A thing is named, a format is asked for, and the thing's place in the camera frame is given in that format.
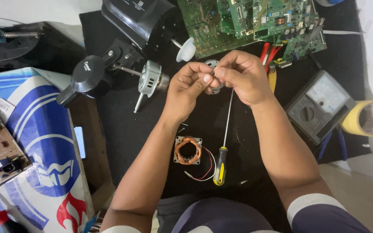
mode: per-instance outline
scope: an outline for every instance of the black mat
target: black mat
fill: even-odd
[[[356,4],[354,0],[346,0],[331,8],[317,6],[321,17],[325,17],[326,30],[359,31]],[[115,37],[124,38],[114,28],[101,12],[91,12],[80,15],[83,34],[88,54],[99,55],[113,42]],[[363,100],[364,91],[364,56],[361,37],[358,35],[338,36],[326,35],[328,49],[315,53],[315,57],[346,91],[355,99]],[[253,44],[239,48],[249,53],[259,55],[262,44]],[[171,46],[167,53],[159,55],[158,61],[163,66],[163,72],[172,76],[185,62],[175,62],[178,49]],[[220,59],[225,53],[210,56],[208,59]],[[316,72],[309,59],[294,63],[285,69],[278,69],[276,97],[285,106]],[[127,171],[150,131],[156,124],[164,107],[166,93],[155,93],[151,98],[144,99],[140,111],[133,113],[138,99],[138,78],[120,73],[116,76],[121,85],[115,91],[107,93],[98,99],[97,108],[104,128],[106,149],[115,185]],[[197,106],[189,119],[188,127],[179,135],[191,135],[203,139],[203,145],[218,154],[218,148],[223,142],[225,123],[231,90],[223,88],[219,94],[206,96],[202,94],[197,100]],[[361,145],[368,143],[367,137],[345,134],[348,157],[370,153],[369,148]],[[266,174],[263,166],[258,135],[250,109],[240,102],[235,95],[231,112],[231,122],[227,137],[230,150],[227,160],[228,171],[226,184],[236,184],[246,179],[257,179]],[[341,152],[336,135],[334,135],[320,163],[341,160]],[[216,186],[211,180],[197,182],[184,174],[187,170],[195,177],[203,176],[209,169],[209,157],[203,153],[200,165],[183,166],[170,163],[168,181],[163,197],[194,193]]]

